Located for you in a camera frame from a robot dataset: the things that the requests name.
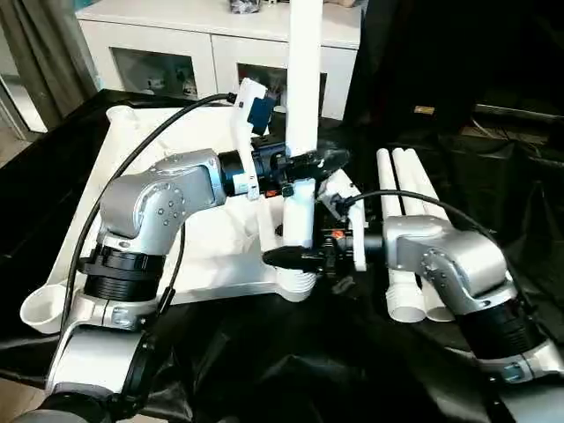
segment gray curtain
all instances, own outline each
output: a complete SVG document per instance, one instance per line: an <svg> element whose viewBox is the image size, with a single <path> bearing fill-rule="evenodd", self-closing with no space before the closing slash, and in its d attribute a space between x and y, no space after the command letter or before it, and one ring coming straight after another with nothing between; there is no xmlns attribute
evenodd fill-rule
<svg viewBox="0 0 564 423"><path fill-rule="evenodd" d="M49 129L96 93L72 0L0 0L0 25Z"/></svg>

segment pvc pipe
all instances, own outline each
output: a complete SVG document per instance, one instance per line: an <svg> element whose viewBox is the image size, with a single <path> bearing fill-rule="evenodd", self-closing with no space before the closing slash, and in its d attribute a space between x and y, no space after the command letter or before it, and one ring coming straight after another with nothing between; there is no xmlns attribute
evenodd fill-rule
<svg viewBox="0 0 564 423"><path fill-rule="evenodd" d="M382 148L376 153L378 181L380 189L396 189L396 180L392 169L390 154ZM399 199L395 196L382 196L382 215L401 216ZM390 287L386 291L386 304L390 317L401 323L416 323L425 319L423 293L417 286L415 275L410 271L389 269Z"/></svg>
<svg viewBox="0 0 564 423"><path fill-rule="evenodd" d="M404 191L417 192L417 183L412 178L409 158L405 155L404 150L396 148L391 155L394 158L394 167L396 168L399 188ZM420 200L416 198L403 197L402 202L404 203L405 214L407 216L426 214L425 207Z"/></svg>
<svg viewBox="0 0 564 423"><path fill-rule="evenodd" d="M415 181L414 191L438 200L439 198L433 188L433 184L429 180L427 172L415 150L412 148L406 150L404 158L406 159L406 168L411 170L412 179ZM425 214L449 221L449 216L441 207L425 202L423 202L423 207ZM442 302L433 284L425 278L421 278L421 290L425 299L425 309L429 320L434 322L452 322L454 320L454 316Z"/></svg>
<svg viewBox="0 0 564 423"><path fill-rule="evenodd" d="M409 166L412 171L413 179L415 179L417 183L417 192L438 200L439 197L437 196L437 193L433 188L433 184L431 183L431 180L429 179L429 176L427 175L427 172L425 171L425 168L423 167L421 160L419 160L419 156L417 155L415 150L413 150L412 148L405 150L405 155L409 160ZM424 203L423 206L425 207L428 215L445 219L448 222L450 221L449 216L442 207L430 203Z"/></svg>
<svg viewBox="0 0 564 423"><path fill-rule="evenodd" d="M286 100L286 152L289 157L317 147L321 27L323 0L290 3L288 79ZM284 202L284 245L311 247L315 204L315 180L293 184L293 195ZM287 300L301 301L315 284L314 273L278 269L278 284Z"/></svg>
<svg viewBox="0 0 564 423"><path fill-rule="evenodd" d="M323 0L290 2L286 149L290 157L317 147Z"/></svg>

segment black cable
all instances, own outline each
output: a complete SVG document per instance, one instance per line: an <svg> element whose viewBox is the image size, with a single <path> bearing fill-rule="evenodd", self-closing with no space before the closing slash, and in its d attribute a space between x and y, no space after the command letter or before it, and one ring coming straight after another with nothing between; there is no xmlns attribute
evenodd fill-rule
<svg viewBox="0 0 564 423"><path fill-rule="evenodd" d="M176 264L174 265L173 276L170 278L168 286L163 291L160 296L159 306L157 307L157 317L164 315L170 304L173 302L174 294L176 290L174 289L174 282L180 271L180 266L182 264L182 258L184 257L184 244L186 243L186 224L182 223L180 228L180 249L178 250L178 257L176 257Z"/></svg>
<svg viewBox="0 0 564 423"><path fill-rule="evenodd" d="M364 192L362 194L359 194L358 196L346 198L344 202L344 207L348 208L354 203L356 203L357 201L364 200L365 198L382 197L382 196L399 196L399 197L416 198L426 203L438 205L439 207L443 208L447 212L451 212L452 214L458 216L459 218L466 220L472 226L476 227L476 229L478 229L478 232L484 235L488 240L493 241L497 244L493 236L490 234L489 230L485 226L480 225L476 220L468 216L466 213L464 213L460 209L457 209L454 205L450 205L448 203L444 203L441 200L437 200L435 198L425 196L423 194L420 194L419 192L405 191L403 189L378 189L375 191Z"/></svg>
<svg viewBox="0 0 564 423"><path fill-rule="evenodd" d="M195 108L200 108L205 104L208 104L208 103L211 103L211 102L217 101L217 100L228 100L229 102L234 102L234 95L231 94L231 93L229 93L229 94L213 94L213 95L205 97L201 100L198 100L195 103L192 103L185 108L182 108L181 110L179 110L178 112L176 112L175 114L170 116L161 125L159 125L159 127L157 127L156 130L154 130L151 134L149 134L149 136L147 138L145 138L141 142L141 144L139 144L136 147L136 149L133 150L133 152L123 161L123 163L117 168L117 170L114 172L114 174L109 179L108 184L106 184L106 187L114 179L121 176L122 173L125 171L125 169L127 169L128 166L133 162L133 160L136 159L137 156L150 143L152 143L155 140L156 137L158 137L166 128L168 128L171 124L173 124L178 119L180 119L181 117L186 115L188 112L191 112ZM100 199L103 195L103 192L104 191L102 191L102 194L100 194L100 196L96 200L94 207L91 209L90 214L86 218L86 222L85 222L84 226L82 227L82 231L80 231L80 235L78 236L77 245L75 246L74 252L72 253L72 259L70 260L70 267L69 267L69 277L67 279L66 291L64 293L64 305L63 305L63 315L62 315L62 319L61 319L61 331L63 331L64 326L67 322L67 319L69 318L69 313L71 312L72 295L73 295L73 292L74 292L75 277L77 275L78 259L80 258L80 254L82 252L82 248L84 247L84 244L85 244L85 241L86 241L86 236L88 235L88 231L90 230L90 226L92 226L92 223L94 222L94 219L96 218L96 215L98 214L98 211L100 210Z"/></svg>

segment shelf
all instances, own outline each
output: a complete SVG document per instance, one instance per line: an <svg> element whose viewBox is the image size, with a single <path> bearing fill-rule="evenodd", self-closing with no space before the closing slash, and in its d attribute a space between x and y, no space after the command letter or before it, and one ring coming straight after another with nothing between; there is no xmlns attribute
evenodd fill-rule
<svg viewBox="0 0 564 423"><path fill-rule="evenodd" d="M322 45L357 50L359 6L323 6ZM268 41L288 41L290 5L263 4L258 13L236 15L227 0L101 0L77 13L80 20L153 26Z"/></svg>

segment white tube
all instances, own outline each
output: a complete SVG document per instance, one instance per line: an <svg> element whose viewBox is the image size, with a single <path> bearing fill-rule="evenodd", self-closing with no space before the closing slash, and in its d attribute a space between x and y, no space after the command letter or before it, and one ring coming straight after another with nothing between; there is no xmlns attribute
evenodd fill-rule
<svg viewBox="0 0 564 423"><path fill-rule="evenodd" d="M396 189L396 180L388 150L382 148L376 153L380 189ZM399 199L382 196L382 215L401 216ZM401 323L416 323L425 318L423 293L417 286L415 275L409 271L388 270L390 287L386 291L386 303L390 317Z"/></svg>
<svg viewBox="0 0 564 423"><path fill-rule="evenodd" d="M421 164L415 150L412 148L406 150L404 152L404 158L406 159L405 166L411 170L412 179L415 182L414 191L425 196L438 199L437 194L434 191L433 184L429 180L427 172ZM447 213L441 207L425 202L423 202L423 207L425 209L425 214L449 220ZM452 322L454 320L454 316L442 302L441 297L437 293L436 289L434 289L433 284L425 278L421 278L421 290L423 291L425 309L429 320L434 322Z"/></svg>
<svg viewBox="0 0 564 423"><path fill-rule="evenodd" d="M405 155L404 150L396 148L391 155L394 158L394 167L396 168L399 188L404 191L417 192L417 183L412 178L412 172L409 168L409 159ZM404 203L405 214L407 216L426 214L425 207L420 200L416 198L402 197L402 202Z"/></svg>
<svg viewBox="0 0 564 423"><path fill-rule="evenodd" d="M419 160L419 156L417 155L415 150L413 150L412 148L405 150L405 155L409 160L413 179L415 179L417 183L417 187L418 187L417 192L425 196L434 198L435 200L438 200L439 197L437 196L437 193L433 188L433 184L431 183L431 180L429 179L429 176L427 175L425 168L421 164L421 161ZM431 203L424 203L423 206L425 207L425 210L428 215L449 221L449 216L447 215L447 213L444 211L442 207L439 207L438 205L434 205Z"/></svg>
<svg viewBox="0 0 564 423"><path fill-rule="evenodd" d="M317 147L323 0L290 2L286 149L290 157Z"/></svg>
<svg viewBox="0 0 564 423"><path fill-rule="evenodd" d="M286 100L286 152L294 157L317 147L321 26L323 0L290 3L290 32ZM315 181L297 181L284 202L284 245L311 247ZM287 300L301 301L315 284L314 273L278 269L278 284Z"/></svg>

